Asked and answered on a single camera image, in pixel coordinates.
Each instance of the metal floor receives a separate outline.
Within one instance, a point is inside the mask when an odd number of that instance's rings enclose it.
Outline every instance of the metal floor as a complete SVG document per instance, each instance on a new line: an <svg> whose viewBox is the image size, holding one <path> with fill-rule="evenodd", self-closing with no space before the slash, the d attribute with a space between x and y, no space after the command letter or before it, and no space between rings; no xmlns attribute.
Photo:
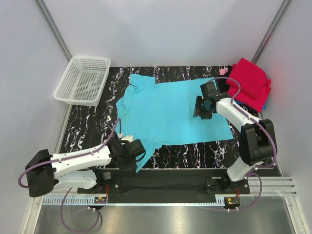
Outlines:
<svg viewBox="0 0 312 234"><path fill-rule="evenodd" d="M241 206L252 202L242 197ZM65 206L64 219L71 228L91 227L96 215L82 206ZM107 206L101 209L102 225L93 234L294 234L284 198L262 197L251 209L240 212L214 211L216 207ZM36 234L69 234L60 222L59 206L43 205Z"/></svg>

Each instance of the laundry basket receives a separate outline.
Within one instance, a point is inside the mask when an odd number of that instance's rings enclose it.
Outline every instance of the laundry basket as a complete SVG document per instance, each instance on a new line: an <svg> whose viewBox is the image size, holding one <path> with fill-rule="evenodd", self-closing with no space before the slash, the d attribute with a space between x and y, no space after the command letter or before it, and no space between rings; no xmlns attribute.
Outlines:
<svg viewBox="0 0 312 234"><path fill-rule="evenodd" d="M110 65L109 58L73 57L58 83L54 98L72 105L97 106Z"/></svg>

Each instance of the marble surface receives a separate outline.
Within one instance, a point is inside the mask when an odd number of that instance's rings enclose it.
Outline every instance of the marble surface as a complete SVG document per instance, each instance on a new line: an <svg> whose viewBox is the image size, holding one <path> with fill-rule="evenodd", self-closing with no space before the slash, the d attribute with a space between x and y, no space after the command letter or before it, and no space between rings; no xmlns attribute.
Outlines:
<svg viewBox="0 0 312 234"><path fill-rule="evenodd" d="M217 77L220 68L224 67L111 67L99 105L72 107L61 153L94 147L107 138L117 118L116 102L129 85L130 74L154 76L156 82L160 83ZM243 108L258 115L246 106ZM239 133L231 124L229 127L234 136L232 140L162 146L154 152L144 168L227 168L238 157Z"/></svg>

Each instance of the white wall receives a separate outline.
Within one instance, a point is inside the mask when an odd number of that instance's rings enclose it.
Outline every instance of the white wall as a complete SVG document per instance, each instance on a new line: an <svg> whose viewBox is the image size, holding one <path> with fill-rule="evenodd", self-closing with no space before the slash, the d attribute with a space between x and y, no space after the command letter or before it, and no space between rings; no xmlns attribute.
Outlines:
<svg viewBox="0 0 312 234"><path fill-rule="evenodd" d="M45 0L73 56L112 66L251 60L282 0Z"/></svg>
<svg viewBox="0 0 312 234"><path fill-rule="evenodd" d="M33 0L0 7L0 233L19 234L30 201L17 179L41 149L52 150L65 105L53 91L67 65Z"/></svg>
<svg viewBox="0 0 312 234"><path fill-rule="evenodd" d="M292 1L258 66L272 79L264 117L274 122L283 173L291 176L312 230L312 1Z"/></svg>

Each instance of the blue towel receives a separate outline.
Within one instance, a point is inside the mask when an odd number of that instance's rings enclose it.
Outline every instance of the blue towel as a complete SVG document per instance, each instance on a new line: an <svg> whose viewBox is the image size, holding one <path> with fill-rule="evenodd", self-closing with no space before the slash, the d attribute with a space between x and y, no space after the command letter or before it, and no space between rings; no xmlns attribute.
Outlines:
<svg viewBox="0 0 312 234"><path fill-rule="evenodd" d="M209 79L155 84L154 77L131 74L131 85L117 102L117 110L123 135L140 139L146 150L144 159L137 163L137 172L162 145L233 139L223 116L193 118L196 97L202 95L200 85Z"/></svg>

